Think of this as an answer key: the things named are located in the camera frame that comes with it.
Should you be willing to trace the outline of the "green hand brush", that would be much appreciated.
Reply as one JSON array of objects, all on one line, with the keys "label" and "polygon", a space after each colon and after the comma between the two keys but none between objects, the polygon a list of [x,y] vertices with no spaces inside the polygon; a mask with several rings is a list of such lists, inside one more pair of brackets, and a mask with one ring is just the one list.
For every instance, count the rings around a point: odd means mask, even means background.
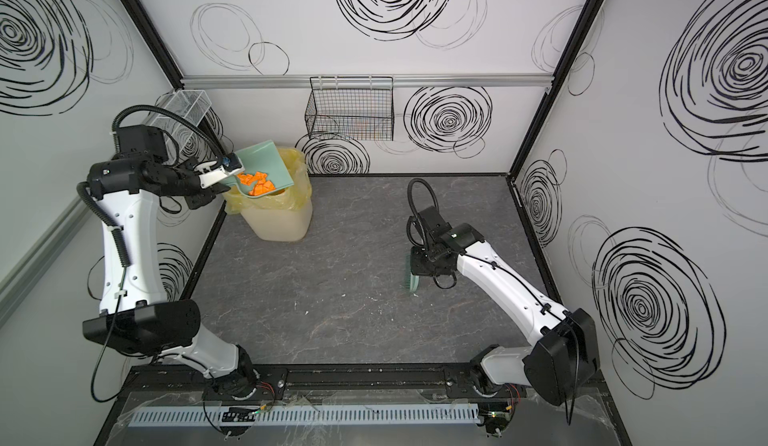
[{"label": "green hand brush", "polygon": [[408,291],[415,293],[419,286],[419,276],[415,272],[415,256],[413,252],[410,252],[407,260],[407,273],[408,273]]}]

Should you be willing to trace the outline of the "green plastic dustpan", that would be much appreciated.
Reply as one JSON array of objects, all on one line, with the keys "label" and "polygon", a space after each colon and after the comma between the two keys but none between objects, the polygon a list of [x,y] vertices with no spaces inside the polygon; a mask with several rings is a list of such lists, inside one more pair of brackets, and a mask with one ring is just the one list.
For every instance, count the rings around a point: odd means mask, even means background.
[{"label": "green plastic dustpan", "polygon": [[[273,141],[268,140],[254,146],[242,148],[236,150],[234,154],[240,158],[245,168],[243,173],[256,173],[259,171],[267,174],[267,180],[274,183],[276,190],[282,190],[294,184],[293,178],[288,172]],[[238,188],[240,193],[249,195],[252,185],[241,184],[237,179],[234,186]]]}]

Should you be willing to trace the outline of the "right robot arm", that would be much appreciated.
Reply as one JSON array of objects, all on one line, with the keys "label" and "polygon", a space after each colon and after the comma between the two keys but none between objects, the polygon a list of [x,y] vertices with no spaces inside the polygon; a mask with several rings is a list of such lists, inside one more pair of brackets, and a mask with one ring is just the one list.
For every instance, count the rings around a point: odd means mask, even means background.
[{"label": "right robot arm", "polygon": [[475,389],[483,397],[501,388],[532,388],[543,400],[561,406],[573,419],[579,389],[600,370],[596,324],[581,308],[569,310],[539,291],[506,263],[473,226],[451,225],[437,201],[418,209],[413,190],[433,187],[424,178],[408,183],[410,216],[406,236],[411,244],[409,289],[421,279],[438,285],[443,276],[453,284],[471,280],[517,325],[527,343],[523,347],[493,346],[474,363]]}]

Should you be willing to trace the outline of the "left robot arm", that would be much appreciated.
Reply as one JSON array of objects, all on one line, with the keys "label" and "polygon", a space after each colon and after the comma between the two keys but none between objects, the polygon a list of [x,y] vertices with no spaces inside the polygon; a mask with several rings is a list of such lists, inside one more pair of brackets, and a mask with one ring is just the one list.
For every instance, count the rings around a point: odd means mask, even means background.
[{"label": "left robot arm", "polygon": [[[164,129],[124,125],[138,112],[186,127],[209,145],[214,160],[171,164]],[[207,329],[194,300],[170,299],[157,241],[162,198],[182,197],[189,209],[206,206],[224,192],[224,180],[243,172],[240,159],[183,116],[151,104],[120,111],[111,133],[114,156],[93,164],[76,186],[104,233],[103,293],[97,316],[82,324],[84,337],[123,355],[175,360],[201,373],[215,392],[236,401],[251,398],[260,381],[248,353]]]}]

